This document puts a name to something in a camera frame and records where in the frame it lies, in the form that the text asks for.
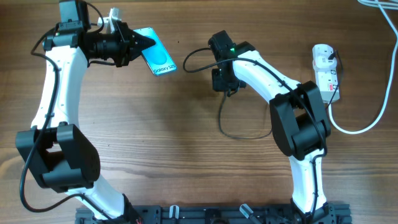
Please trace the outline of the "white USB plug adapter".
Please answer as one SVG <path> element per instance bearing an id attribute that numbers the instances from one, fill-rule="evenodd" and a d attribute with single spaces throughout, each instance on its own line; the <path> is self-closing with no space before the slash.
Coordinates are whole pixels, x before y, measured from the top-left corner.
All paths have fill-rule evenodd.
<path id="1" fill-rule="evenodd" d="M 325 72 L 335 69 L 337 61 L 334 52 L 313 53 L 313 68 L 316 72 Z"/>

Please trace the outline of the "blue screen Galaxy smartphone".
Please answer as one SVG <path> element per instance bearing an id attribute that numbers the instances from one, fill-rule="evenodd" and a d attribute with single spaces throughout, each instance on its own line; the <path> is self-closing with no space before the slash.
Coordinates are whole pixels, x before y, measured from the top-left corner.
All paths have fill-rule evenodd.
<path id="1" fill-rule="evenodd" d="M 155 76 L 165 75 L 166 73 L 175 72 L 177 66 L 169 55 L 168 51 L 162 44 L 155 30 L 151 27 L 135 29 L 140 35 L 151 38 L 155 41 L 155 45 L 142 51 L 142 56 L 152 73 Z"/>

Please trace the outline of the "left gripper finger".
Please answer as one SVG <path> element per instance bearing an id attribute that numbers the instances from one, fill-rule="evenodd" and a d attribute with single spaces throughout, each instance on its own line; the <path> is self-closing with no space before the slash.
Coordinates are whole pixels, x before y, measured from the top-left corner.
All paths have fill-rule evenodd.
<path id="1" fill-rule="evenodd" d="M 143 36 L 135 31 L 132 32 L 133 46 L 132 49 L 135 52 L 142 52 L 155 45 L 155 40 L 150 37 Z"/>
<path id="2" fill-rule="evenodd" d="M 142 55 L 142 51 L 141 50 L 134 50 L 134 49 L 130 49 L 129 53 L 128 53 L 128 63 L 135 60 L 136 58 L 140 57 Z"/>

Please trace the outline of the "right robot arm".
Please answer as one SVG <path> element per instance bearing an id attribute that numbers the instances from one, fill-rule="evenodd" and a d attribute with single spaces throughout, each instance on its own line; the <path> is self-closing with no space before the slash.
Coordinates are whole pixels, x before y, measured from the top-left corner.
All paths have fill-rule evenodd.
<path id="1" fill-rule="evenodd" d="M 216 64 L 214 91 L 225 97 L 251 86 L 269 104 L 272 135 L 280 151 L 289 158 L 294 191 L 292 202 L 302 221 L 320 219 L 326 197 L 322 189 L 322 158 L 331 127 L 317 85 L 300 83 L 268 64 L 248 42 L 235 44 L 226 31 L 208 41 Z"/>

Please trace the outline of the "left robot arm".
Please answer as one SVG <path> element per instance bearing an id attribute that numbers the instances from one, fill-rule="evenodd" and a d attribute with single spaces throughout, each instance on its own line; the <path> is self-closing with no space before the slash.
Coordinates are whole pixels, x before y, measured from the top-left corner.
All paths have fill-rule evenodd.
<path id="1" fill-rule="evenodd" d="M 123 67 L 155 45 L 131 30 L 112 8 L 91 30 L 86 1 L 60 1 L 61 20 L 38 41 L 46 75 L 30 129 L 16 135 L 16 147 L 43 189 L 76 198 L 99 223 L 142 223 L 127 199 L 101 175 L 97 149 L 80 131 L 78 108 L 83 77 L 91 64 Z"/>

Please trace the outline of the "white power strip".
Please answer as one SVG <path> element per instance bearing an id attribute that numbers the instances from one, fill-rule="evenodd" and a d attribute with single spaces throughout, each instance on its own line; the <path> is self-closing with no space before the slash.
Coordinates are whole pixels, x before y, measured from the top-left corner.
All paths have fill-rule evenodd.
<path id="1" fill-rule="evenodd" d="M 315 52 L 334 52 L 332 47 L 327 44 L 316 44 L 312 48 L 312 55 Z M 324 103 L 329 104 L 340 99 L 340 93 L 336 89 L 338 85 L 338 76 L 336 68 L 325 71 L 325 72 L 315 72 L 316 84 L 320 90 L 321 97 Z"/>

